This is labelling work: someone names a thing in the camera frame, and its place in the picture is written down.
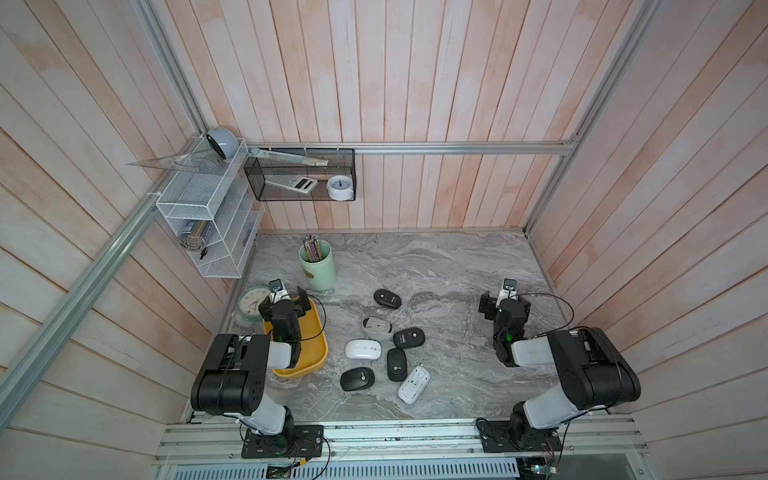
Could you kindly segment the black mouse slim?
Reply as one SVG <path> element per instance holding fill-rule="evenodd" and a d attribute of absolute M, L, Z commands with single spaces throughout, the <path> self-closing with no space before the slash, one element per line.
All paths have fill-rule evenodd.
<path fill-rule="evenodd" d="M 408 376 L 407 356 L 404 350 L 392 348 L 387 352 L 387 377 L 393 382 L 403 382 Z"/>

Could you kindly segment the yellow plastic storage box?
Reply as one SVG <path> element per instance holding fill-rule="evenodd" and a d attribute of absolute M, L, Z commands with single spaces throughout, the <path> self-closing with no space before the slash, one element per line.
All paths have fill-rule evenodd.
<path fill-rule="evenodd" d="M 298 319 L 302 336 L 301 353 L 292 369 L 274 369 L 280 378 L 291 380 L 309 375 L 322 368 L 328 357 L 328 342 L 324 330 L 325 310 L 318 298 L 309 295 L 311 310 Z"/>

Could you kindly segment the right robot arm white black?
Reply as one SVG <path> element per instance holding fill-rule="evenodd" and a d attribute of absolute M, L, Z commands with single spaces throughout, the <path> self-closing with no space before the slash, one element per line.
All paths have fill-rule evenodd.
<path fill-rule="evenodd" d="M 486 453 L 533 451 L 556 444 L 561 425 L 593 410 L 639 399 L 638 376 L 599 328 L 548 331 L 527 338 L 531 303 L 511 288 L 485 292 L 478 311 L 493 324 L 497 359 L 509 368 L 552 366 L 558 383 L 517 403 L 508 421 L 475 420 Z"/>

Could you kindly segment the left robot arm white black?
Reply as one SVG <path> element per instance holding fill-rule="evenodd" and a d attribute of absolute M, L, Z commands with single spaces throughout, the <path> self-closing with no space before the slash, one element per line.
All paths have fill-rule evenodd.
<path fill-rule="evenodd" d="M 311 301 L 302 288 L 293 298 L 279 279 L 269 287 L 259 311 L 271 332 L 217 335 L 193 382 L 190 404 L 196 411 L 233 418 L 254 434 L 287 442 L 294 437 L 293 417 L 266 393 L 266 374 L 297 365 L 303 341 L 299 319 L 311 310 Z"/>

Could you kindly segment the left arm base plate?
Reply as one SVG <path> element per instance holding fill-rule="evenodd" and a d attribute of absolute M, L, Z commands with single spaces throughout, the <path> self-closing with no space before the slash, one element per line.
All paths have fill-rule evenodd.
<path fill-rule="evenodd" d="M 285 427 L 279 435 L 268 436 L 248 430 L 241 457 L 244 459 L 311 459 L 320 457 L 324 449 L 324 427 L 299 425 Z"/>

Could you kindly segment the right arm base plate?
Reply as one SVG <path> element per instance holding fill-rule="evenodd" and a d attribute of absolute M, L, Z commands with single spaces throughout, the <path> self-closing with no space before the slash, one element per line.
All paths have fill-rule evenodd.
<path fill-rule="evenodd" d="M 518 417 L 507 421 L 477 418 L 475 427 L 485 453 L 558 451 L 562 446 L 555 429 L 537 430 Z"/>

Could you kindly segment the white mouse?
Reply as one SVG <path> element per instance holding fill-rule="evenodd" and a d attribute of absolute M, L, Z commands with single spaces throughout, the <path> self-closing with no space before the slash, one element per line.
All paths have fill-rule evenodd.
<path fill-rule="evenodd" d="M 346 343 L 345 357 L 358 360 L 377 360 L 381 357 L 382 347 L 376 340 L 355 339 Z"/>
<path fill-rule="evenodd" d="M 413 405 L 422 395 L 431 380 L 430 373 L 423 367 L 415 367 L 398 388 L 398 397 L 407 405 Z"/>

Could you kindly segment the grey mouse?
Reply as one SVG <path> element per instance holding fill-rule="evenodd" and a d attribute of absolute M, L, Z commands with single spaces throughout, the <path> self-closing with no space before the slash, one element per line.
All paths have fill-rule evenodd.
<path fill-rule="evenodd" d="M 366 317 L 361 322 L 363 333 L 374 340 L 385 341 L 394 334 L 393 325 L 384 319 L 377 317 Z"/>

